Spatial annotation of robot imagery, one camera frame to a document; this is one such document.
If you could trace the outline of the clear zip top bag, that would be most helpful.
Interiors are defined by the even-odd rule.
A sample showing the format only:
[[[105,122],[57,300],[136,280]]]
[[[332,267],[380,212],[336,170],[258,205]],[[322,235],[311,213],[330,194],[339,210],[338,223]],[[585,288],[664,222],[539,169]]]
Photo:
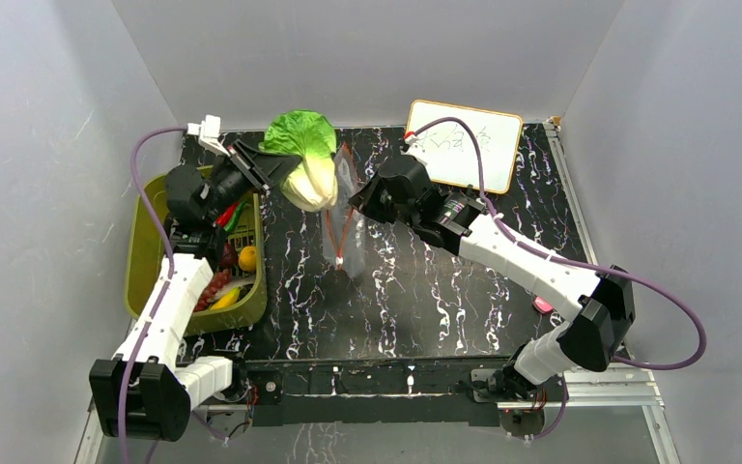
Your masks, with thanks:
[[[323,256],[337,271],[355,279],[365,270],[367,228],[364,217],[349,204],[350,198],[359,192],[360,183],[353,152],[346,143],[340,145],[334,163],[337,201],[320,214]]]

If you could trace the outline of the green lettuce head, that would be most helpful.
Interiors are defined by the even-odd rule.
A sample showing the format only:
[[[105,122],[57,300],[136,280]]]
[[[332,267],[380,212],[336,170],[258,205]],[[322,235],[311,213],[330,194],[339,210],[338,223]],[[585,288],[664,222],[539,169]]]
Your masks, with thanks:
[[[297,155],[301,163],[280,184],[283,195],[306,212],[335,206],[338,181],[333,155],[335,128],[321,113],[296,109],[274,118],[264,133],[260,150],[275,155]]]

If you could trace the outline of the dark red plum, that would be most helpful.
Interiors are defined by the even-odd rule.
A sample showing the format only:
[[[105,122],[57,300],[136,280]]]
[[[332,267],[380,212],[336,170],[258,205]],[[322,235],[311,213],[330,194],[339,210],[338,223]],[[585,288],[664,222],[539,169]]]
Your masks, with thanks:
[[[220,270],[231,269],[238,265],[239,258],[236,248],[231,243],[226,243],[218,262]]]

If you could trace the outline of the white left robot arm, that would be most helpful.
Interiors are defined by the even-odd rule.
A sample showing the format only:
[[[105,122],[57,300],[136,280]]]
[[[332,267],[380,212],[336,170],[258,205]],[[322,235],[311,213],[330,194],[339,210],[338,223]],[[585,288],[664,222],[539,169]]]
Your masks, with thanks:
[[[268,193],[302,163],[240,141],[203,171],[180,164],[163,178],[165,217],[154,225],[163,243],[159,274],[130,334],[109,360],[93,364],[89,383],[104,435],[175,442],[191,413],[215,393],[245,398],[248,374],[225,357],[176,365],[194,308],[224,256],[218,219],[236,201]]]

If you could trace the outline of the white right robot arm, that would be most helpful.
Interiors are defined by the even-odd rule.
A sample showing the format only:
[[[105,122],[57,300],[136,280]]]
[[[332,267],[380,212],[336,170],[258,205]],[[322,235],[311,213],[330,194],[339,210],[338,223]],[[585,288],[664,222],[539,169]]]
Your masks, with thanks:
[[[558,255],[507,228],[470,192],[443,193],[413,156],[386,161],[350,205],[377,222],[402,222],[431,247],[477,262],[542,298],[562,317],[524,344],[489,383],[532,399],[550,377],[574,367],[606,370],[635,319],[629,281],[614,272],[559,263]]]

